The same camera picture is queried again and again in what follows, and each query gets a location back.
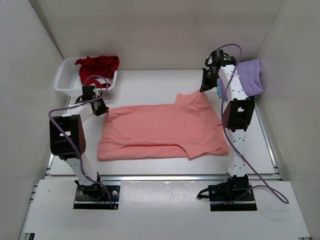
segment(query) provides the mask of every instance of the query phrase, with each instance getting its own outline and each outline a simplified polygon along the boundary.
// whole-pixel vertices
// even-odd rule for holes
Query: robotic arm
[[[234,72],[236,60],[233,56],[229,57],[223,50],[219,49],[211,53],[205,60],[205,65],[207,68],[202,69],[200,92],[217,87],[218,78],[221,78],[224,86],[227,86]],[[254,112],[255,102],[244,92],[237,71],[234,73],[226,96],[228,105],[223,112],[224,126],[227,128],[227,134],[233,141],[233,145],[244,155],[246,133]],[[227,181],[218,185],[210,185],[201,191],[197,198],[210,198],[212,211],[256,210],[253,192],[248,193],[233,204],[223,204],[224,202],[236,200],[251,188],[246,171],[246,163],[237,152],[232,151],[226,174]],[[206,191],[209,192],[209,196],[202,195]]]
[[[76,100],[76,104],[96,99],[98,96],[98,91],[94,86],[83,86],[82,93],[83,95]],[[53,155],[59,156],[61,160],[64,160],[77,176],[75,183],[78,187],[73,205],[75,209],[117,209],[116,204],[113,205],[113,208],[111,204],[106,204],[106,186],[102,187],[102,181],[98,172],[94,171],[85,155],[86,139],[82,126],[82,123],[91,115],[100,116],[107,113],[108,109],[104,101],[100,98],[97,99],[97,101],[91,102],[91,104],[69,109],[62,116],[53,117],[53,120],[75,144],[77,150],[80,152],[81,159],[79,159],[76,150],[71,146],[65,136],[55,124],[50,121],[51,152]],[[107,186],[108,191],[114,190],[114,188],[118,190],[112,193],[113,200],[115,201],[119,199],[120,186]]]

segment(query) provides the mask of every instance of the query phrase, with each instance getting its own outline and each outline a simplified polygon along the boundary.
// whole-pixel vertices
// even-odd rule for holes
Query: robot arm
[[[96,98],[98,96],[98,92],[95,91],[95,89],[96,88],[94,86],[83,86],[83,95],[77,99],[76,103],[80,103],[80,98],[82,98],[83,102]],[[54,121],[58,123],[64,132],[71,138],[72,142],[81,153],[83,171],[81,170],[81,163],[74,148],[51,121],[49,125],[50,149],[52,154],[59,156],[61,160],[64,160],[72,168],[78,178],[75,182],[83,194],[93,197],[94,199],[101,195],[103,189],[100,185],[92,183],[87,179],[87,177],[89,177],[90,179],[100,182],[98,172],[92,168],[85,155],[86,139],[82,123],[93,114],[99,116],[107,113],[108,109],[109,108],[106,107],[103,100],[100,99],[100,101],[95,101],[91,104],[85,104],[77,108],[69,109],[63,115],[53,118]]]
[[[216,50],[206,59],[203,68],[200,92],[205,92],[218,86],[218,78],[227,86],[236,66],[234,57],[229,57],[223,50]],[[223,112],[224,126],[229,138],[241,155],[245,154],[245,139],[248,126],[255,108],[255,102],[244,92],[238,73],[235,71],[232,82],[227,89],[228,104]],[[218,185],[210,185],[206,191],[209,196],[198,194],[198,198],[209,197],[212,211],[225,211],[224,202],[239,198],[251,187],[249,184],[246,163],[242,157],[232,149],[229,167],[226,174],[227,181]],[[241,205],[232,204],[234,210],[256,210],[253,193],[247,194],[240,201]]]

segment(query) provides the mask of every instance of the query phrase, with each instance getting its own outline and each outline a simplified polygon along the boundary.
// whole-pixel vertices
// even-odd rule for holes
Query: black mounting plate
[[[110,208],[109,198],[107,194],[104,194],[100,199],[92,199],[91,197],[84,195],[79,187],[77,187],[74,197],[73,209],[102,209],[102,210],[117,210],[119,208],[120,186],[119,185],[106,185],[111,197],[112,208]]]
[[[246,191],[234,191],[232,195],[227,194],[226,188],[228,183],[209,185],[209,199],[210,199],[210,211],[211,212],[225,212],[225,211],[256,211],[257,205],[254,192],[251,190],[241,199],[231,204],[213,204],[219,202],[228,202],[239,198]]]

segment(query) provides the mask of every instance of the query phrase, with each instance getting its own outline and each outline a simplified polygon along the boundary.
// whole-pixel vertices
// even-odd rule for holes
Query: white plastic basket
[[[80,64],[75,65],[78,59],[85,57],[70,57],[63,60],[54,81],[54,89],[62,91],[69,96],[82,95],[82,83],[79,76]],[[109,79],[112,85],[108,88],[111,90],[117,81],[118,70],[114,72],[113,79]],[[106,83],[102,78],[96,78],[100,83]]]

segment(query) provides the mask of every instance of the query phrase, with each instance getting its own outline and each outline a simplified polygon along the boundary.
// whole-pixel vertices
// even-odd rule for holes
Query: white tabletop
[[[72,179],[41,180],[26,220],[34,240],[298,240],[310,237],[290,182],[270,181],[290,201],[254,192],[257,211],[210,212],[206,181],[122,181],[118,210],[73,209]],[[252,181],[252,185],[261,184]]]
[[[105,103],[109,108],[171,104],[175,102],[178,93],[191,94],[197,91],[201,81],[201,70],[119,71],[115,87],[105,98]],[[212,89],[205,93],[219,116],[221,99],[217,91]],[[70,104],[73,104],[75,99],[76,97],[72,98]],[[85,154],[101,175],[225,175],[228,170],[229,157],[221,155],[201,156],[193,160],[181,157],[98,161],[97,148],[104,117],[91,116],[83,123]],[[245,139],[245,156],[260,174],[275,173],[256,111],[253,113]],[[247,171],[249,174],[253,173],[251,169]],[[57,156],[53,158],[50,174],[74,175],[70,166]]]

